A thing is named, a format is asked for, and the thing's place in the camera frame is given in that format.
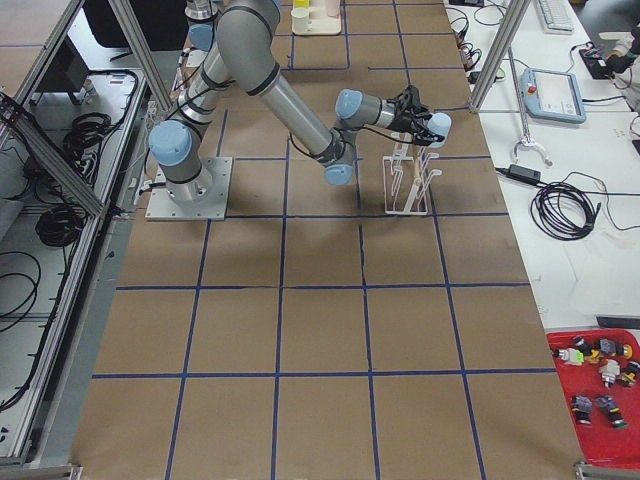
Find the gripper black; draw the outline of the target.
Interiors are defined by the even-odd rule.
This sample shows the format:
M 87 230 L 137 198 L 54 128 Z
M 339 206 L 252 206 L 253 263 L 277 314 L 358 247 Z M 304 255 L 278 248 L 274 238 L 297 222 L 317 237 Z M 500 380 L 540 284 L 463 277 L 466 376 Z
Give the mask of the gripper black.
M 414 85 L 408 85 L 389 103 L 393 106 L 394 117 L 389 129 L 413 136 L 427 136 L 426 127 L 431 119 L 429 107 L 421 102 L 420 93 Z

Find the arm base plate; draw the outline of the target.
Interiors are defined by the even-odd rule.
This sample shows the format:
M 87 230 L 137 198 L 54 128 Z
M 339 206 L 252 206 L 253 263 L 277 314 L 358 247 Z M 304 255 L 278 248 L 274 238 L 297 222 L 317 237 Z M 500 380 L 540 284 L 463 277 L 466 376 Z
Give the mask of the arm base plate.
M 166 180 L 158 168 L 146 208 L 150 221 L 223 221 L 226 216 L 232 176 L 232 157 L 206 157 L 201 172 L 193 181 L 175 184 Z

